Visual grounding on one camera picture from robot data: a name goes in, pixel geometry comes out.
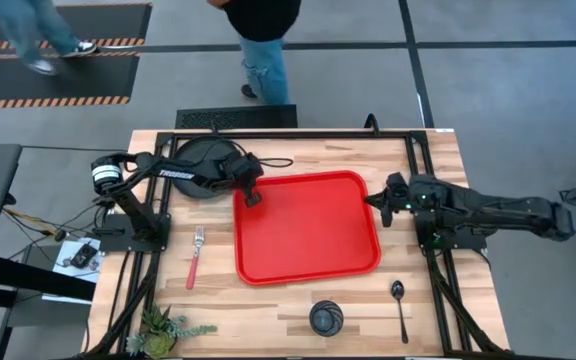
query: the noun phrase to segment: potted plant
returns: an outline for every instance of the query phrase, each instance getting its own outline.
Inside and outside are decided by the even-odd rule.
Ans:
[[[194,328],[182,329],[186,322],[184,316],[168,318],[170,306],[161,312],[159,306],[153,304],[150,310],[145,309],[141,315],[139,333],[127,338],[127,348],[131,355],[143,352],[152,359],[161,359],[177,343],[179,338],[204,335],[217,331],[216,326],[201,325]]]

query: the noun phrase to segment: sneaker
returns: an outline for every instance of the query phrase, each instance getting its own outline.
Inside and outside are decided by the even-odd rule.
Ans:
[[[241,87],[241,93],[248,99],[256,99],[257,95],[252,91],[250,85],[246,84]]]
[[[86,56],[94,53],[95,51],[97,51],[97,45],[95,45],[94,43],[89,43],[87,41],[80,41],[75,51],[68,53],[66,55],[61,55],[61,57],[70,58],[70,57]]]
[[[48,60],[39,59],[30,63],[26,63],[26,66],[31,70],[34,70],[42,75],[56,75],[57,69]]]

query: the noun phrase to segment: fork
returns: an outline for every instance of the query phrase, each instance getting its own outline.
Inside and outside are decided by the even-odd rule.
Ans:
[[[199,263],[199,252],[204,245],[204,227],[197,226],[195,231],[195,255],[192,257],[192,264],[190,264],[190,273],[186,281],[186,289],[192,290],[195,287],[195,274],[197,274],[197,263]]]

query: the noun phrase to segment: wooden table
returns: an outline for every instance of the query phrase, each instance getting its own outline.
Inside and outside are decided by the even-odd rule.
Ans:
[[[437,177],[467,185],[455,133],[435,130],[427,133]],[[152,130],[135,131],[129,152],[152,152],[156,134]],[[289,157],[295,161],[289,168],[265,168],[268,176],[352,170],[365,179],[369,193],[375,193],[383,190],[389,174],[400,171],[405,178],[410,174],[404,141],[398,139],[238,142],[259,157]],[[142,200],[146,187],[143,182],[134,189]],[[169,211],[173,228],[159,267],[155,302],[163,307],[172,305],[171,314],[187,316],[190,325],[212,324],[219,328],[216,334],[183,339],[171,356],[442,355],[428,269],[417,246],[410,214],[396,215],[393,226],[385,229],[378,211],[374,211],[382,256],[377,269],[368,275],[252,287],[241,281],[235,271],[231,195],[195,201],[173,190]],[[206,243],[195,288],[186,290],[197,225],[205,227]],[[470,250],[457,250],[453,254],[466,308],[494,342],[507,348],[487,264]],[[89,318],[92,345],[106,332],[123,257],[123,254],[108,255],[101,267]],[[147,263],[145,260],[142,274]],[[117,313],[123,308],[129,271],[127,266]],[[399,313],[389,294],[392,282],[397,279],[406,288],[402,306],[410,337],[407,345],[401,342]],[[331,338],[315,335],[308,322],[312,305],[324,299],[339,304],[345,315],[343,330]],[[448,304],[446,309],[453,348],[459,349],[455,317]],[[141,311],[135,314],[131,331],[138,328]]]

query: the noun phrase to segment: jeans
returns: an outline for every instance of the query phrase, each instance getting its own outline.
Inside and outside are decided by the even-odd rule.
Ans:
[[[256,42],[240,37],[240,43],[244,53],[242,66],[255,95],[266,105],[289,104],[286,68],[281,55],[283,40]]]
[[[17,56],[27,63],[40,59],[36,29],[60,55],[74,51],[79,44],[52,0],[0,0],[0,26]]]

